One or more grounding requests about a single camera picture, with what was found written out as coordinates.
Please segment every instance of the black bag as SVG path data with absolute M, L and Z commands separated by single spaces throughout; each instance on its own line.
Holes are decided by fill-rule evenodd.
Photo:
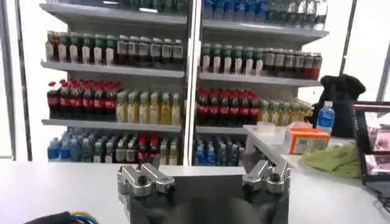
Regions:
M 313 128 L 316 127 L 318 112 L 324 107 L 324 102 L 332 101 L 335 111 L 335 123 L 331 136 L 353 138 L 353 124 L 349 108 L 351 103 L 357 101 L 359 95 L 366 91 L 366 87 L 358 79 L 349 75 L 326 75 L 321 78 L 321 85 L 324 87 L 324 91 L 318 103 L 314 104 L 311 119 Z

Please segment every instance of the bottle row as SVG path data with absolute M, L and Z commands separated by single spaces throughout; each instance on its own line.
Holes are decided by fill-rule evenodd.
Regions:
M 298 99 L 260 98 L 251 91 L 199 89 L 197 98 L 197 123 L 199 125 L 242 127 L 244 124 L 272 122 L 287 126 L 303 121 L 311 113 L 310 106 Z
M 180 125 L 179 93 L 138 91 L 120 82 L 93 80 L 50 82 L 47 93 L 50 118 Z
M 158 133 L 113 134 L 70 128 L 48 147 L 49 161 L 84 163 L 180 164 L 180 143 Z
M 245 145 L 239 139 L 230 137 L 197 138 L 195 143 L 195 166 L 242 166 L 240 154 Z
M 326 0 L 204 0 L 205 19 L 323 30 Z
M 62 63 L 183 70 L 181 40 L 48 31 L 46 58 Z
M 203 72 L 310 80 L 318 79 L 321 64 L 321 53 L 209 43 L 202 44 L 200 58 Z

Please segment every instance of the orange box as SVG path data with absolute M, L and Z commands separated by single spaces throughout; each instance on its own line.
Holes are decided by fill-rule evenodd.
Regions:
M 289 154 L 302 155 L 306 150 L 323 150 L 328 146 L 330 135 L 313 128 L 290 128 L 286 130 L 284 146 Z

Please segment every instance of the white table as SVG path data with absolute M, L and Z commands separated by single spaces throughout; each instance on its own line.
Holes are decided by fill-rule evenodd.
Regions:
M 116 164 L 0 163 L 0 223 L 83 210 L 99 223 L 128 223 L 118 200 Z M 163 166 L 167 175 L 243 174 L 242 167 Z M 388 224 L 390 215 L 359 184 L 291 172 L 289 224 Z

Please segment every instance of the white bottle cap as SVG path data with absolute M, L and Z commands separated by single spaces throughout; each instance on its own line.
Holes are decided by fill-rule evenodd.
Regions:
M 324 107 L 332 107 L 332 106 L 333 106 L 333 102 L 332 101 L 325 101 Z

